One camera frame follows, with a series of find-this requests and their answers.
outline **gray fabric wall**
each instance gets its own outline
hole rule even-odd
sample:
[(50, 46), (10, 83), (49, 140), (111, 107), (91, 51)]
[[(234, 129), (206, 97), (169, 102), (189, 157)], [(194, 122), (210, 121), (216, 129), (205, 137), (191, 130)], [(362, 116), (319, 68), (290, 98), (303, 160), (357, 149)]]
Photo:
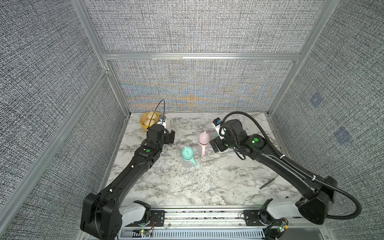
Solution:
[[(384, 1), (341, 0), (272, 119), (292, 158), (362, 204), (340, 240), (382, 239)], [(331, 214), (354, 206), (339, 194)]]
[(267, 111), (292, 61), (111, 60), (132, 112)]
[(124, 119), (105, 80), (1, 239), (74, 239), (83, 200), (98, 192)]
[(101, 70), (71, 1), (0, 4), (0, 207)]
[[(181, 53), (299, 53), (325, 3), (84, 0), (104, 52)], [(213, 60), (111, 64), (132, 111), (148, 111), (162, 98), (170, 111), (267, 111), (291, 66)]]
[(300, 52), (326, 0), (84, 0), (106, 52)]

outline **red wire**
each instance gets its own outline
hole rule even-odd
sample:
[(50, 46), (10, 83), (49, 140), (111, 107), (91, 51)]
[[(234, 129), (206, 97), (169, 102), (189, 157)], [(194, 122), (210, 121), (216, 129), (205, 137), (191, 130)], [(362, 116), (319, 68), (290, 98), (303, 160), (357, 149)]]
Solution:
[(149, 231), (151, 231), (152, 228), (155, 226), (155, 220), (153, 220), (153, 218), (151, 218), (151, 219), (152, 219), (153, 224), (152, 224), (152, 227), (149, 229)]

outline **white marble surface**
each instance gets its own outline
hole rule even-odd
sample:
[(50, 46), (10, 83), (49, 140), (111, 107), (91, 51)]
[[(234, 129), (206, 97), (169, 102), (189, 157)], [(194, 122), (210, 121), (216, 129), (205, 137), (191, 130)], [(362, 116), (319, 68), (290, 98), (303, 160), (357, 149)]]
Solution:
[[(211, 138), (217, 136), (212, 121), (225, 113), (168, 113), (167, 129), (175, 130), (175, 143), (164, 145), (160, 158), (152, 168), (136, 182), (124, 199), (122, 206), (141, 200), (152, 206), (159, 205), (253, 205), (263, 204), (268, 198), (283, 199), (294, 197), (298, 191), (282, 177), (259, 190), (268, 180), (277, 176), (267, 166), (250, 158), (240, 160), (233, 150), (214, 153), (211, 146), (206, 154), (201, 155), (198, 136), (207, 131)], [(251, 113), (268, 134), (271, 141), (275, 138), (263, 113)], [(141, 129), (139, 118), (134, 113), (122, 139), (108, 184), (129, 164), (134, 151), (146, 138)], [(242, 115), (230, 116), (227, 120), (237, 118), (248, 135), (260, 133), (248, 118)], [(181, 165), (179, 151), (184, 146), (194, 149), (197, 167), (184, 169)]]

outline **vent grille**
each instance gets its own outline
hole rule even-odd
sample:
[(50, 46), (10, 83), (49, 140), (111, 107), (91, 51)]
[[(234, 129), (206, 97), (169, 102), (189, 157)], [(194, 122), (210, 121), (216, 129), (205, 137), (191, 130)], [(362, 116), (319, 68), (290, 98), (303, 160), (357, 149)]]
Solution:
[[(262, 239), (264, 238), (262, 229), (155, 229), (151, 239)], [(149, 239), (142, 237), (132, 230), (121, 230), (119, 239)]]

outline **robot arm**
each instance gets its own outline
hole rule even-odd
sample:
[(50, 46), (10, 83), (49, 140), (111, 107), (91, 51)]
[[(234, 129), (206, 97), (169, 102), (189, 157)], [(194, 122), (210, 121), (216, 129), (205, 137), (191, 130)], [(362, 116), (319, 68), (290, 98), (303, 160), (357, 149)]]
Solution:
[(146, 203), (135, 201), (123, 208), (124, 217), (119, 207), (136, 181), (160, 157), (163, 145), (173, 143), (175, 131), (169, 133), (164, 125), (165, 121), (149, 127), (147, 138), (135, 151), (128, 166), (106, 188), (98, 194), (90, 193), (84, 199), (80, 223), (82, 231), (102, 240), (112, 240), (121, 226), (149, 221), (151, 206)]
[[(248, 116), (260, 128), (263, 135), (265, 135), (260, 125), (246, 113), (233, 112), (228, 114), (224, 120), (232, 114), (243, 114)], [(332, 177), (328, 176), (326, 178), (322, 178), (320, 175), (303, 168), (279, 152), (272, 145), (269, 139), (266, 139), (258, 134), (248, 136), (243, 130), (241, 122), (237, 119), (229, 120), (223, 123), (219, 118), (217, 118), (214, 120), (214, 126), (219, 133), (218, 137), (210, 141), (214, 151), (222, 152), (227, 148), (231, 148), (236, 151), (237, 154), (240, 153), (244, 156), (248, 156), (251, 159), (256, 160), (274, 170), (290, 182), (303, 195), (300, 200), (294, 203), (294, 205), (291, 204), (291, 207), (297, 208), (300, 215), (307, 220), (315, 224), (322, 224), (327, 217), (335, 219), (350, 219), (359, 215), (361, 211), (359, 202), (350, 194), (338, 189), (337, 182)], [(356, 211), (353, 214), (347, 216), (328, 215), (328, 211), (334, 202), (335, 191), (344, 194), (356, 204)], [(272, 199), (269, 199), (265, 205), (268, 205), (271, 200)], [(281, 205), (279, 206), (278, 204), (275, 204), (275, 206), (276, 209), (280, 208), (281, 210)], [(262, 213), (267, 215), (260, 216), (264, 224), (270, 224), (270, 222), (276, 218), (276, 214), (272, 214), (271, 208), (266, 207), (264, 212), (260, 211), (260, 214)]]

